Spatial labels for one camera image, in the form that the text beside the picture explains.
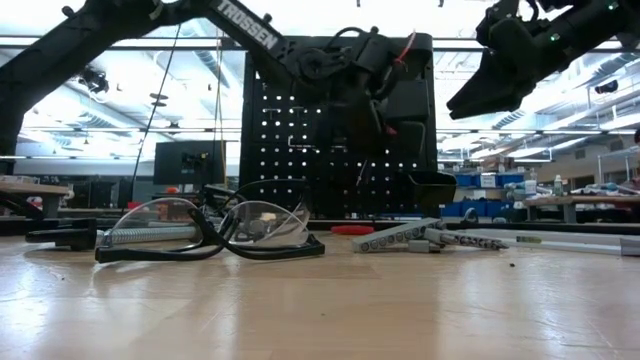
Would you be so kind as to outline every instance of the wooden table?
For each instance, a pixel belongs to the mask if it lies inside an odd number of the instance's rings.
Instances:
[[[46,218],[55,218],[58,216],[60,199],[69,192],[69,189],[66,186],[12,183],[4,181],[0,181],[0,190],[8,193],[41,197],[42,212]]]
[[[561,206],[564,212],[564,221],[568,224],[575,224],[577,204],[626,204],[640,205],[640,196],[548,196],[538,199],[524,200],[522,202],[527,207],[527,218],[530,221],[537,220],[537,208],[539,206],[557,205]]]
[[[108,265],[0,240],[0,358],[640,359],[637,259],[319,240],[313,259]]]

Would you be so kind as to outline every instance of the black pegboard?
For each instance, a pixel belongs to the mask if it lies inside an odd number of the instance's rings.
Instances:
[[[322,43],[317,37],[313,41]],[[428,80],[428,102],[433,115],[431,64],[422,77]],[[420,157],[402,158],[387,150],[384,158],[369,163],[365,177],[368,182],[357,186],[364,157],[344,148],[321,153],[312,147],[324,107],[303,108],[284,90],[270,88],[257,76],[249,56],[245,64],[244,99],[241,186],[258,180],[307,179],[312,187],[313,211],[318,218],[342,219],[353,213],[421,212],[411,189],[400,184],[398,172],[437,169],[434,116],[425,119],[427,134]],[[247,196],[291,208],[299,194],[299,189],[292,189],[286,182],[274,182],[255,187]],[[432,216],[437,216],[437,212],[436,207]]]

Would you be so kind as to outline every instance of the table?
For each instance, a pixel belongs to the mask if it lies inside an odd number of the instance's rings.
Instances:
[[[96,265],[0,241],[17,359],[640,359],[640,261],[513,248]]]
[[[537,220],[537,208],[539,206],[558,205],[562,206],[564,221],[568,224],[575,224],[577,204],[626,204],[640,205],[640,196],[548,196],[538,199],[524,200],[523,205],[527,207],[527,218],[530,221]]]
[[[41,197],[42,213],[45,218],[55,218],[58,216],[60,199],[69,192],[69,189],[66,186],[13,183],[5,181],[0,181],[0,190],[13,194]]]

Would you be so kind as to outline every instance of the red object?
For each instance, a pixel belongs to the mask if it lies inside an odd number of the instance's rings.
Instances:
[[[331,232],[338,235],[369,235],[375,232],[375,230],[372,226],[341,225],[332,226]]]

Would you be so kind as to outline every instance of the ceiling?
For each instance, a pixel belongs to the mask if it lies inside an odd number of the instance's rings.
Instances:
[[[82,0],[14,2],[10,12],[0,14],[0,36],[41,36],[64,20],[60,10],[63,6],[77,10],[83,3]],[[356,7],[355,0],[352,3],[245,0],[243,3],[257,14],[270,13],[274,19],[272,25],[286,35],[332,35],[345,26],[376,25],[388,36],[406,36],[416,30],[437,38],[472,38],[475,26],[492,1],[446,0],[444,7],[439,8],[438,0],[396,0],[392,4],[397,10],[389,9],[389,2],[374,0],[360,0],[360,8]],[[528,6],[524,4],[521,8],[522,15],[529,16]],[[173,38],[176,31],[177,27],[167,27],[147,36]],[[219,34],[211,23],[196,19],[181,27],[179,37],[216,35]],[[19,51],[0,50],[0,64]],[[26,114],[18,155],[96,158],[137,155],[142,134],[117,131],[117,128],[146,126],[154,101],[149,94],[159,91],[170,57],[168,51],[106,51],[92,66],[107,74],[110,90],[89,96],[86,86],[71,80],[50,94]],[[436,52],[436,119],[438,129],[442,130],[438,135],[440,156],[443,159],[478,158],[496,151],[510,154],[520,150],[516,154],[543,158],[549,148],[567,151],[583,143],[584,138],[591,135],[589,131],[632,126],[640,122],[635,103],[640,63],[636,60],[635,54],[588,54],[562,74],[554,74],[541,82],[519,111],[454,122],[448,116],[445,103],[476,71],[480,53]],[[218,63],[223,79],[220,101],[216,101]],[[142,148],[144,158],[153,157],[155,143],[159,141],[214,137],[240,140],[243,52],[179,50],[173,54],[168,73],[162,91],[168,97],[163,100],[166,106],[157,108],[152,127],[177,125],[182,131],[151,133]],[[593,86],[613,79],[619,82],[618,91],[605,95],[593,91]],[[206,133],[186,130],[212,127],[222,130]],[[42,128],[61,131],[42,131]],[[64,128],[89,131],[72,132]],[[484,131],[464,133],[469,129]],[[558,134],[527,133],[527,130],[540,129]],[[508,130],[521,130],[521,133],[507,134]],[[568,134],[567,130],[586,132]],[[237,163],[239,153],[239,142],[231,143],[227,149],[228,163]]]

